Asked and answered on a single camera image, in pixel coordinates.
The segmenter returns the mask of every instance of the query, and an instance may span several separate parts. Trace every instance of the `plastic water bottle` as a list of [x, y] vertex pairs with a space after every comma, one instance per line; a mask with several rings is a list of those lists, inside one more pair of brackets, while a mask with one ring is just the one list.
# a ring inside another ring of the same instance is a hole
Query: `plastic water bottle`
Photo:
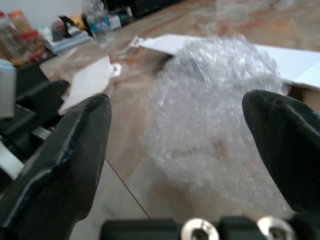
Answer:
[[101, 0], [83, 0], [82, 8], [93, 38], [101, 47], [106, 47], [114, 39], [114, 34], [104, 4]]

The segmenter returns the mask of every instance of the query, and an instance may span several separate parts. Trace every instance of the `marble countertop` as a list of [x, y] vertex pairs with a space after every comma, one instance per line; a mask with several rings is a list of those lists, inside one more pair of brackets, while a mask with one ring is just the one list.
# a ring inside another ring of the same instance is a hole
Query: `marble countertop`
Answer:
[[[111, 93], [112, 123], [106, 159], [151, 218], [191, 217], [217, 220], [221, 216], [265, 214], [280, 217], [292, 212], [247, 208], [214, 192], [191, 192], [178, 186], [148, 158], [142, 137], [149, 125], [148, 94], [170, 56], [144, 48], [126, 50], [138, 35], [212, 36], [242, 34], [255, 44], [320, 51], [319, 0], [185, 0], [115, 32], [106, 52], [123, 72], [114, 78]], [[77, 61], [46, 63], [50, 80], [71, 79], [77, 71], [103, 55], [92, 43], [76, 50]]]

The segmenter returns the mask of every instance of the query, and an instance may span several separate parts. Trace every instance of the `water bottle label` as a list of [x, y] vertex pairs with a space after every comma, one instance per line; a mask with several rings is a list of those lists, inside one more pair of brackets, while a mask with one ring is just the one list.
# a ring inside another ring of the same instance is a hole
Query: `water bottle label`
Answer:
[[101, 30], [110, 28], [110, 22], [107, 17], [100, 19], [99, 21], [89, 22], [89, 28], [92, 32], [98, 33]]

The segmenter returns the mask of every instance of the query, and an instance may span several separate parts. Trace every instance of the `bubble wrap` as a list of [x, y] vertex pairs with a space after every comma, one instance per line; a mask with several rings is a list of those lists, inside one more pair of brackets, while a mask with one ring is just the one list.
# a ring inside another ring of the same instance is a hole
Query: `bubble wrap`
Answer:
[[158, 78], [144, 142], [168, 178], [269, 213], [286, 210], [242, 111], [248, 91], [286, 94], [276, 62], [244, 37], [214, 36], [187, 44]]

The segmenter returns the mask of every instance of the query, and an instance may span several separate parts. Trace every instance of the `white wall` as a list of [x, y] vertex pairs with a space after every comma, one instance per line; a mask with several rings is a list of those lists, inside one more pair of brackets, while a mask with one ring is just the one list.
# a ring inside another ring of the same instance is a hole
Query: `white wall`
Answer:
[[21, 9], [32, 27], [51, 25], [58, 15], [79, 16], [82, 0], [0, 0], [0, 11]]

